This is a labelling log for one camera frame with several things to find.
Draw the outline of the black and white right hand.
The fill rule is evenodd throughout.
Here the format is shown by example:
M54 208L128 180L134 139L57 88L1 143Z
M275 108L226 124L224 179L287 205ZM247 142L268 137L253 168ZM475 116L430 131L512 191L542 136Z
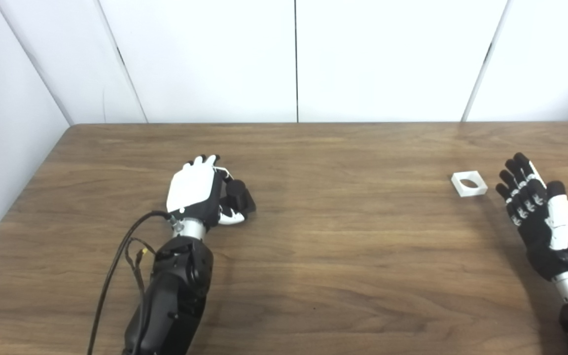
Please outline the black and white right hand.
M533 162L514 154L500 171L496 191L518 229L533 269L545 280L568 272L568 194L561 180L545 182Z

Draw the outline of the black and white left hand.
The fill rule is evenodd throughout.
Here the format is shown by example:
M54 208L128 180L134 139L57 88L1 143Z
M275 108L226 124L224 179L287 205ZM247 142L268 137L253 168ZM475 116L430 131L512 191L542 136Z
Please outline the black and white left hand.
M220 202L223 183L234 180L227 168L217 166L219 155L199 155L183 164L169 187L166 209L178 220L195 219L207 231L217 225L241 224L246 212Z

